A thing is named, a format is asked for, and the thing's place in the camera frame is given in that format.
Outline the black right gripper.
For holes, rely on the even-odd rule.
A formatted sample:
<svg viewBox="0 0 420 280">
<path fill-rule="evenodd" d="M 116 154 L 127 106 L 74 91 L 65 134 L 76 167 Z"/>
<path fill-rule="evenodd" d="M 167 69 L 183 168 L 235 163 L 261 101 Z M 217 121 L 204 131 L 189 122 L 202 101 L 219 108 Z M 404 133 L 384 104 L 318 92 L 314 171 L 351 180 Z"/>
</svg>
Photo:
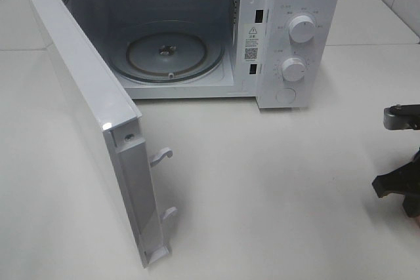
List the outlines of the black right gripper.
<svg viewBox="0 0 420 280">
<path fill-rule="evenodd" d="M 419 105 L 406 106 L 411 130 L 419 130 Z M 387 174 L 376 176 L 372 182 L 373 189 L 379 198 L 395 193 L 404 196 L 402 206 L 410 218 L 419 216 L 419 153 L 413 159 Z"/>
</svg>

